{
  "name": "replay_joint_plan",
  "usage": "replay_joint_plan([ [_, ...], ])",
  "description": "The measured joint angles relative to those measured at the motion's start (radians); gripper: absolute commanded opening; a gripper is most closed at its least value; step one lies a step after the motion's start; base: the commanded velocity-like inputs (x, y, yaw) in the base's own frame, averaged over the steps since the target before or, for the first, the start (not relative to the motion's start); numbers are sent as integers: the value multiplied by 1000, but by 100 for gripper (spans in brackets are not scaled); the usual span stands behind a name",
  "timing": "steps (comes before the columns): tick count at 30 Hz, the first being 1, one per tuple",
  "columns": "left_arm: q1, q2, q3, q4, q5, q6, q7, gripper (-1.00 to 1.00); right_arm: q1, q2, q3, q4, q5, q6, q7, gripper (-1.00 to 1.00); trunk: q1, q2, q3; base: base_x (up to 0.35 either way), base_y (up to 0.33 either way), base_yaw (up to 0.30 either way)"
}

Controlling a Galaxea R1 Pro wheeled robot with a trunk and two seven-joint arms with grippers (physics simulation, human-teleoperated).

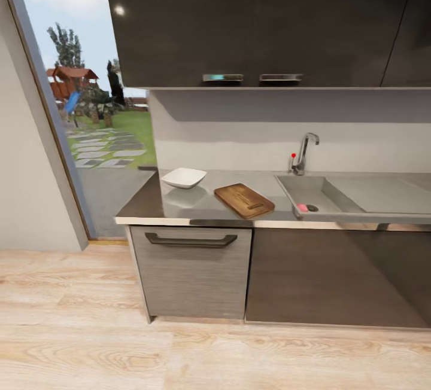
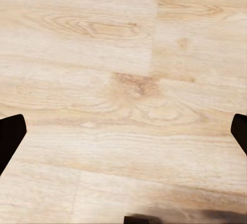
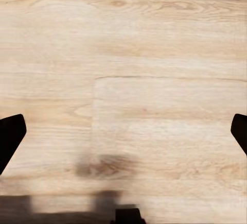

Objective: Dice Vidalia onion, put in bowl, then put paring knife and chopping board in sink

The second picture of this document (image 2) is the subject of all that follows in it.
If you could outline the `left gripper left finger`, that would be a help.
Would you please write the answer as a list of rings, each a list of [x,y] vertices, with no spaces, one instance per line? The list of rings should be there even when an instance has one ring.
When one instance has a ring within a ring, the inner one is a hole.
[[[22,114],[0,119],[0,176],[27,133]]]

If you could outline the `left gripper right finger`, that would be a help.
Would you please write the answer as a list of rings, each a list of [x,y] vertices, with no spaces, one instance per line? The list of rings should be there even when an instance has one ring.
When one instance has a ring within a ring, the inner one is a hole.
[[[235,114],[231,133],[247,155],[247,116]]]

